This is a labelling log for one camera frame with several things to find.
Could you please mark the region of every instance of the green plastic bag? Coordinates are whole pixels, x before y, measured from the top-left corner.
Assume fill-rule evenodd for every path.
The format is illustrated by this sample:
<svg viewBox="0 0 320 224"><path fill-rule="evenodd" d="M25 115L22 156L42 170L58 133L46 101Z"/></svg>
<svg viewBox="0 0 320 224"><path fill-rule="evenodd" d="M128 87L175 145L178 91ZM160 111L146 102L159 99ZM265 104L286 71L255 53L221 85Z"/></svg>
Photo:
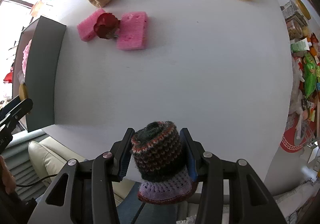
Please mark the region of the green plastic bag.
<svg viewBox="0 0 320 224"><path fill-rule="evenodd" d="M306 98L308 98L316 89L317 75L316 75L316 62L310 53L306 53L303 58L304 70L304 90Z"/></svg>

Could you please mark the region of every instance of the white table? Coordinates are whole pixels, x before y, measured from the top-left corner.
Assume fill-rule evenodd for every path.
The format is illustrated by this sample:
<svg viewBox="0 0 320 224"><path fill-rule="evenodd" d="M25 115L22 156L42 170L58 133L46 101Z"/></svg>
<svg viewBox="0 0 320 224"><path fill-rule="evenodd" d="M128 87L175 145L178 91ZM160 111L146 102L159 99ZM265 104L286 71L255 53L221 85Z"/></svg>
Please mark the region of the white table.
<svg viewBox="0 0 320 224"><path fill-rule="evenodd" d="M148 48L79 39L76 25L96 10L87 0L54 0L67 25L49 135L93 159L156 120L187 127L224 160L246 159L264 180L285 129L292 66L277 0L112 0L118 18L149 16ZM131 160L127 178L141 180Z"/></svg>

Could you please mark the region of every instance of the black cable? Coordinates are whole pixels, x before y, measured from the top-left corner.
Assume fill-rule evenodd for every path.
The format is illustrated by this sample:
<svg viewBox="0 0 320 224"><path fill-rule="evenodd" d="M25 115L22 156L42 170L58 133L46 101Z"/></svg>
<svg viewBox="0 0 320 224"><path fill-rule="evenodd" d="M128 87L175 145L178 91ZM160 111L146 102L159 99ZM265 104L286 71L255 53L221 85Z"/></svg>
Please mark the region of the black cable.
<svg viewBox="0 0 320 224"><path fill-rule="evenodd" d="M145 204L146 204L145 202L141 204L140 208L138 209L136 215L133 217L133 219L132 219L132 221L131 221L130 224L134 224L134 223L136 222L136 220L137 220L137 218L139 217L139 214L140 214L140 212L142 211L142 209L143 209L143 207L144 207Z"/></svg>
<svg viewBox="0 0 320 224"><path fill-rule="evenodd" d="M57 174L48 175L48 176L43 177L40 180L38 180L38 181L36 181L34 183L31 183L31 184L28 184L28 185L17 184L17 187L31 187L31 186L34 186L34 185L36 185L38 183L41 183L44 179L47 179L47 178L50 178L50 177L55 177L55 176L57 176Z"/></svg>

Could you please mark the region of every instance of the beige leather chair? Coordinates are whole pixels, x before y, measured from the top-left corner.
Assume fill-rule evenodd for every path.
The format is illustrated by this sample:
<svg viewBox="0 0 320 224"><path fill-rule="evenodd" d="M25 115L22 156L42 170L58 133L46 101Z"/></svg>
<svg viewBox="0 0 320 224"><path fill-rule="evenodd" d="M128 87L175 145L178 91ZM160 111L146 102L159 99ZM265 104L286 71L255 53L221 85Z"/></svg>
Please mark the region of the beige leather chair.
<svg viewBox="0 0 320 224"><path fill-rule="evenodd" d="M47 137L39 143L31 141L28 146L28 152L33 168L40 179L48 175L57 174L70 159L74 158L79 162L85 160L85 158L55 141L52 137ZM49 186L52 180L54 180L54 177L43 180L43 183ZM128 195L134 183L134 181L128 179L123 179L120 183L112 183L117 206Z"/></svg>

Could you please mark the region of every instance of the silver screw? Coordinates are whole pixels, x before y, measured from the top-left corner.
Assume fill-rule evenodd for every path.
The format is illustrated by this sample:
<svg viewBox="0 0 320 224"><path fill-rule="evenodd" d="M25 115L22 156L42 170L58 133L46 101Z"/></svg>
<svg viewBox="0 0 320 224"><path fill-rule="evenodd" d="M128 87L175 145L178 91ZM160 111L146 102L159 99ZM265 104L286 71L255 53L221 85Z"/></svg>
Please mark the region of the silver screw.
<svg viewBox="0 0 320 224"><path fill-rule="evenodd" d="M203 156L206 158L210 158L210 157L212 157L212 153L205 151L205 152L203 152Z"/></svg>
<svg viewBox="0 0 320 224"><path fill-rule="evenodd" d="M105 152L105 153L103 153L103 155L102 155L104 158L110 158L110 157L112 157L112 153L111 152Z"/></svg>
<svg viewBox="0 0 320 224"><path fill-rule="evenodd" d="M246 166L247 165L247 161L244 159L239 159L238 164L241 166Z"/></svg>
<svg viewBox="0 0 320 224"><path fill-rule="evenodd" d="M77 163L77 161L75 159L70 159L68 161L68 165L72 166L72 165L75 165Z"/></svg>

